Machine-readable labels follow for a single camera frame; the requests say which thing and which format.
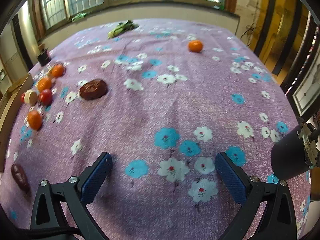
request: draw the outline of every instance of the silver bolt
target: silver bolt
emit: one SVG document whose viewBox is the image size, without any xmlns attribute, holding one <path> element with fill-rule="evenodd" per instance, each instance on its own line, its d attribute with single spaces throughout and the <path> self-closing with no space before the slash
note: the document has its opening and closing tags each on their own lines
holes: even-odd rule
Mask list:
<svg viewBox="0 0 320 240">
<path fill-rule="evenodd" d="M 251 176 L 251 177 L 250 177 L 250 180 L 251 180 L 252 182 L 258 182 L 258 181 L 259 181 L 259 178 L 258 178 L 257 176 Z"/>
<path fill-rule="evenodd" d="M 70 183 L 75 183 L 77 181 L 77 177 L 71 177 L 70 179 L 69 179 L 69 182 Z"/>
<path fill-rule="evenodd" d="M 40 185 L 42 186 L 42 187 L 44 187 L 45 185 L 47 185 L 48 184 L 48 182 L 46 181 L 46 180 L 43 180 L 43 181 L 41 181 L 41 183 L 40 183 Z"/>
<path fill-rule="evenodd" d="M 281 181 L 280 181 L 280 184 L 281 184 L 282 186 L 287 186 L 287 182 L 286 182 L 285 180 L 281 180 Z"/>
</svg>

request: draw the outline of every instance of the window frame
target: window frame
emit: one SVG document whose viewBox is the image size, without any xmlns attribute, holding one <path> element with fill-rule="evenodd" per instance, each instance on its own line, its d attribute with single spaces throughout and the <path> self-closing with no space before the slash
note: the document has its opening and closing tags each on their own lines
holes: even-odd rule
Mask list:
<svg viewBox="0 0 320 240">
<path fill-rule="evenodd" d="M 88 8 L 81 13 L 93 13 L 99 12 L 114 6 L 124 5 L 124 4 L 132 4 L 132 3 L 144 3 L 144 2 L 177 2 L 177 3 L 186 3 L 186 4 L 194 4 L 201 5 L 204 7 L 213 7 L 215 5 L 220 5 L 220 3 L 209 1 L 209 0 L 103 0 L 103 3 L 91 8 Z M 31 15 L 31 22 L 33 25 L 33 29 L 36 34 L 36 38 L 38 41 L 43 40 L 47 35 L 55 32 L 66 24 L 71 23 L 71 19 L 76 16 L 78 13 L 71 15 L 69 10 L 68 0 L 63 0 L 64 10 L 66 14 L 66 18 L 49 29 L 45 28 L 44 24 L 44 16 L 42 12 L 42 4 L 41 0 L 29 0 L 29 8 Z M 235 12 L 236 8 L 236 0 L 225 0 L 225 11 L 229 11 L 231 13 Z"/>
</svg>

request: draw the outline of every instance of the cardboard box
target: cardboard box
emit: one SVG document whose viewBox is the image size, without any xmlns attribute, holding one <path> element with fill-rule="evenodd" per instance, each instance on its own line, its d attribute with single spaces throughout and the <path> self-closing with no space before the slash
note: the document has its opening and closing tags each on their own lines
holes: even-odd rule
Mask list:
<svg viewBox="0 0 320 240">
<path fill-rule="evenodd" d="M 10 86 L 0 101 L 0 171 L 4 171 L 4 161 L 12 126 L 22 102 L 21 95 L 33 85 L 30 74 L 25 75 Z"/>
</svg>

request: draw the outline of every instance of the red tomato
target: red tomato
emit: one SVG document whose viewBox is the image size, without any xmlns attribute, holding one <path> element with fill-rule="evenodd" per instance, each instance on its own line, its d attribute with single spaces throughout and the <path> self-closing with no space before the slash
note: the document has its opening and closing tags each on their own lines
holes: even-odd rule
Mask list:
<svg viewBox="0 0 320 240">
<path fill-rule="evenodd" d="M 20 100 L 21 102 L 24 104 L 24 96 L 25 96 L 26 93 L 22 93 L 21 97 L 20 97 Z"/>
<path fill-rule="evenodd" d="M 50 89 L 43 90 L 39 95 L 39 101 L 44 106 L 49 106 L 52 103 L 52 92 Z"/>
</svg>

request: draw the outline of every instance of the orange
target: orange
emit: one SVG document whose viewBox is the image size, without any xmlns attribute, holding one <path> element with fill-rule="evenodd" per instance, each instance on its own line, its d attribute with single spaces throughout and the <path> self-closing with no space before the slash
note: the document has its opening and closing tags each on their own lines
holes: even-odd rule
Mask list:
<svg viewBox="0 0 320 240">
<path fill-rule="evenodd" d="M 201 41 L 190 41 L 189 42 L 189 50 L 192 52 L 200 52 L 203 48 L 203 44 Z"/>
<path fill-rule="evenodd" d="M 50 89 L 51 86 L 52 82 L 48 77 L 43 77 L 42 79 L 40 79 L 37 85 L 39 92 L 42 92 L 45 89 Z"/>
<path fill-rule="evenodd" d="M 61 77 L 64 73 L 64 66 L 62 64 L 57 64 L 53 67 L 51 75 L 55 78 Z"/>
<path fill-rule="evenodd" d="M 29 126 L 33 130 L 39 130 L 42 125 L 42 117 L 36 110 L 32 110 L 28 114 Z"/>
</svg>

